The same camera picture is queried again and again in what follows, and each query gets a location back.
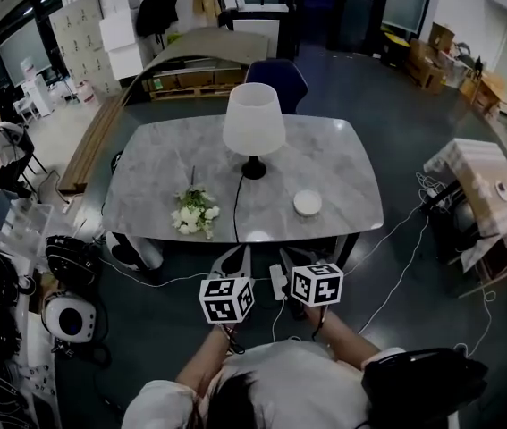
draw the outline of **small table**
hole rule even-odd
[[[285,115],[287,143],[262,157],[267,174],[243,179],[235,222],[240,242],[306,240],[355,235],[382,227],[384,214],[367,152],[343,120]],[[179,241],[236,242],[232,214],[246,157],[222,139],[224,116],[201,116],[138,127],[123,151],[106,197],[108,231]],[[176,192],[206,187],[221,208],[214,237],[182,235],[172,227]],[[293,197],[314,189],[323,207],[301,217]]]
[[[500,182],[507,191],[507,159],[495,143],[453,139],[424,164],[424,171],[440,172],[445,166],[457,181],[431,198],[422,210],[428,211],[461,186],[482,237],[473,248],[461,253],[467,272],[500,239],[507,246],[507,198],[496,187]]]

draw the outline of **marble table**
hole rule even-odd
[[[355,236],[383,225],[376,177],[367,152],[343,120],[285,115],[287,143],[261,159],[265,177],[243,179],[236,212],[239,242]],[[155,122],[138,127],[123,151],[106,197],[108,231],[179,241],[236,242],[232,214],[246,157],[222,140],[224,116]],[[203,185],[221,208],[214,237],[182,235],[172,227],[174,193]],[[302,189],[317,190],[323,206],[314,217],[292,204]]]

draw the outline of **lamp cord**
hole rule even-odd
[[[233,230],[235,231],[235,241],[239,243],[239,235],[237,233],[237,223],[235,222],[235,213],[237,212],[237,201],[239,200],[239,193],[241,191],[241,184],[243,183],[243,178],[245,175],[242,175],[239,180],[239,186],[237,187],[237,193],[235,194],[235,205],[233,206]]]

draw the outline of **office chair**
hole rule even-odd
[[[297,105],[308,92],[303,75],[287,59],[267,59],[252,63],[245,82],[261,82],[275,89],[283,114],[297,114]]]

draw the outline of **concrete floor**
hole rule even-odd
[[[361,234],[345,270],[351,269],[395,224],[418,205],[416,171],[454,136],[491,140],[494,134],[466,110],[455,91],[446,89],[431,96],[409,79],[378,61],[321,48],[304,46],[297,60],[309,85],[299,114],[322,115],[349,121],[368,152],[384,205],[382,229]],[[76,223],[86,222],[80,237],[97,233],[100,211],[110,180],[109,161],[123,149],[142,123],[188,115],[222,114],[225,100],[166,101],[128,106],[120,129],[100,158],[85,193]],[[383,302],[410,260],[420,229],[426,222],[415,214],[364,264],[346,278],[342,303],[334,311],[358,330]],[[168,243],[165,264],[156,282],[208,272],[221,254],[216,245],[183,246]],[[264,248],[254,249],[259,262]],[[261,268],[254,265],[255,276]],[[457,285],[474,280],[458,267],[435,259],[435,241],[430,228],[401,287],[386,308],[364,332],[379,348],[400,346],[408,350],[453,347],[465,342],[473,348],[486,328],[487,316],[480,294],[457,300]],[[198,302],[199,278],[149,290],[105,265],[98,293],[109,314],[105,344],[113,363],[97,372],[99,389],[126,407],[140,388],[154,379],[173,379],[205,338],[209,327]],[[507,281],[496,286],[497,299],[490,304],[494,321],[474,359],[489,367],[488,389],[482,399],[461,412],[463,427],[491,427],[507,408]],[[260,304],[271,306],[270,282],[255,288]],[[271,324],[278,309],[254,307],[242,326],[239,342],[246,348],[271,341]],[[275,329],[277,339],[290,335],[310,338],[310,329],[295,323],[287,310]],[[118,427],[113,413],[94,391],[97,368],[80,359],[57,362],[57,385],[65,427]]]

